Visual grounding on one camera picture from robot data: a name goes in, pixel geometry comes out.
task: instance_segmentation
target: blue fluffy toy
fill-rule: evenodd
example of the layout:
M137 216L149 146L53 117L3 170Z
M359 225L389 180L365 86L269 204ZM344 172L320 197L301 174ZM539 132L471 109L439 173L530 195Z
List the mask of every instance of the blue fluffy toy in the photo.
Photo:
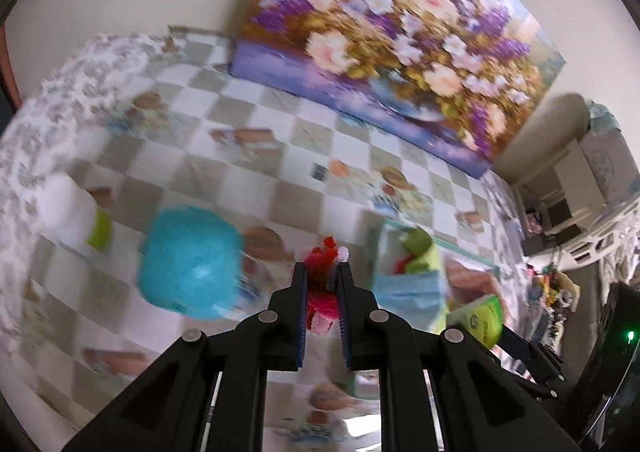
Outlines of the blue fluffy toy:
M213 212L194 207L156 215L138 275L151 304L193 318L217 318L238 294L242 236Z

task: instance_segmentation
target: patterned fabric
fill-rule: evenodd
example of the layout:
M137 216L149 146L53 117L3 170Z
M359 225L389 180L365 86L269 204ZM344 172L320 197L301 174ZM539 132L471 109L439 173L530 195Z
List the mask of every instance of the patterned fabric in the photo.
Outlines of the patterned fabric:
M67 81L73 85L66 91L66 102L54 108L43 89L12 122L1 153L11 153L19 163L26 161L24 167L30 171L20 171L15 163L4 173L8 186L2 193L9 192L10 197L2 204L4 216L11 220L5 237L13 245L1 254L2 266L13 273L3 282L3 288L13 288L11 296L7 289L2 291L12 324L7 326L13 339L20 292L28 276L44 298L43 310L54 334L41 345L24 339L20 360L25 369L34 370L38 393L75 425L86 424L124 387L122 382L111 385L92 371L84 362L83 347L142 351L155 358L187 327L212 334L236 324L224 319L190 320L140 296L135 287L138 249L159 208L191 204L213 209L241 231L267 226L282 237L289 252L317 245L321 235L334 235L350 251L356 282L363 280L369 273L365 250L369 230L382 218L353 194L353 184L331 174L330 163L336 159L362 175L380 174L390 167L401 171L407 184L433 200L431 215L422 223L425 229L500 266L504 299L518 321L526 278L508 249L502 219L513 199L497 176L488 174L478 181L325 106L228 76L220 71L230 56L227 39L189 33L177 42L180 52L169 55L161 54L156 39L99 40L56 72L57 86ZM116 55L125 49L127 57ZM111 58L102 64L105 54ZM149 54L161 56L147 64ZM49 87L53 84L47 80L44 88ZM148 125L129 129L123 124L122 113L144 93L158 94L159 103L166 105L162 114L145 116L144 121L151 118L152 125L169 122L179 128L160 133L146 129ZM46 145L42 133L54 123L44 119L52 115L60 116L58 124L66 126L69 137ZM45 126L36 124L36 118ZM210 136L212 130L240 127L272 129L274 147L253 157L229 152ZM39 135L25 139L25 133L32 131ZM34 145L39 157L31 163ZM84 188L113 191L113 244L90 264L44 236L37 238L33 190L56 168L66 169ZM480 234L455 219L457 212L471 210L482 218ZM19 231L28 237L21 236L16 243Z
M21 293L39 233L36 187L74 153L79 128L115 102L162 41L149 36L98 35L53 71L0 139L0 329L15 347Z

